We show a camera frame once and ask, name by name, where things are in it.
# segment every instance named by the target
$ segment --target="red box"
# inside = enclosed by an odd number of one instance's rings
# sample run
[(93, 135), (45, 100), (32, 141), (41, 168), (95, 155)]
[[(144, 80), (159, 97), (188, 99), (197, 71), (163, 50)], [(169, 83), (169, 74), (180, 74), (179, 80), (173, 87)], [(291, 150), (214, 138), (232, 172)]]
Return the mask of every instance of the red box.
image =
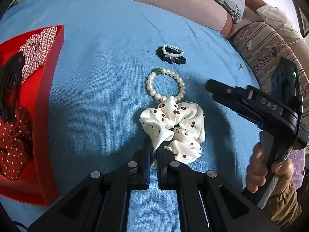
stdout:
[[(1, 43), (0, 66), (18, 52), (33, 34), (39, 34), (46, 28), (48, 27), (26, 32)], [(16, 201), (48, 206), (59, 196), (49, 160), (48, 105), (53, 75), (63, 42), (64, 26), (57, 25), (57, 35), (44, 66), (21, 85), (19, 105), (27, 108), (30, 113), (33, 159), (26, 164), (16, 181), (0, 175), (0, 194)]]

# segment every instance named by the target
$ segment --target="red polka dot clothing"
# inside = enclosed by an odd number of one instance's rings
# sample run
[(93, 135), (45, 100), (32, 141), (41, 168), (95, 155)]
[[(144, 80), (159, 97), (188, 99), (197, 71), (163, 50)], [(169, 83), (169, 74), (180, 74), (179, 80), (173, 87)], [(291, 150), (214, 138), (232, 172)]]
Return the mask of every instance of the red polka dot clothing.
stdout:
[(31, 123), (26, 108), (16, 106), (16, 121), (0, 118), (0, 174), (17, 180), (32, 157)]

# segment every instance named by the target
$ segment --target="red and white checkered fabric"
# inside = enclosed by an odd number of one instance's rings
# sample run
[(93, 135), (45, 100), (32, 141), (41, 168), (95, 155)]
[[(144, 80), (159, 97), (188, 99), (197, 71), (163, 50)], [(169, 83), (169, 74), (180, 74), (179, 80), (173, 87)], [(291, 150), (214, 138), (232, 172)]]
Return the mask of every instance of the red and white checkered fabric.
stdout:
[(54, 42), (56, 33), (57, 27), (52, 26), (42, 30), (40, 34), (33, 34), (26, 43), (21, 46), (20, 51), (23, 51), (26, 56), (26, 63), (22, 71), (22, 83), (24, 83), (40, 66), (44, 65), (45, 58)]

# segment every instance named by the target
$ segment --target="metal screw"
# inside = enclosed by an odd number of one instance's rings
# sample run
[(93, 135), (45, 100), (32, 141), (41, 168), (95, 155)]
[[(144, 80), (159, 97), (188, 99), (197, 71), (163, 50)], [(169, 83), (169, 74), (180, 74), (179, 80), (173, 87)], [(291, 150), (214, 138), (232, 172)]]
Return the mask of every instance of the metal screw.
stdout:
[(213, 170), (209, 170), (207, 172), (207, 175), (210, 177), (210, 178), (215, 178), (217, 176), (217, 172), (216, 171), (213, 171)]
[(98, 171), (94, 171), (94, 172), (91, 173), (91, 177), (94, 178), (94, 179), (99, 178), (100, 175), (101, 175), (101, 173), (98, 172)]
[(171, 161), (170, 165), (172, 167), (179, 167), (180, 163), (178, 161), (174, 160), (174, 161)]
[(137, 163), (136, 163), (135, 161), (130, 161), (130, 162), (128, 163), (128, 167), (134, 168), (134, 167), (136, 167), (136, 166), (137, 166)]

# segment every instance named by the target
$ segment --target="green jade bead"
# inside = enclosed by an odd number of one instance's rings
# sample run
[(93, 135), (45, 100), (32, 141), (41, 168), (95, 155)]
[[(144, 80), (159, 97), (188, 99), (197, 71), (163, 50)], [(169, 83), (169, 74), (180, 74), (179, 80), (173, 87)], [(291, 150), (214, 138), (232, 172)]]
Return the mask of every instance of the green jade bead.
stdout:
[(162, 69), (161, 68), (155, 68), (154, 69), (154, 72), (157, 74), (157, 75), (160, 75), (162, 73)]

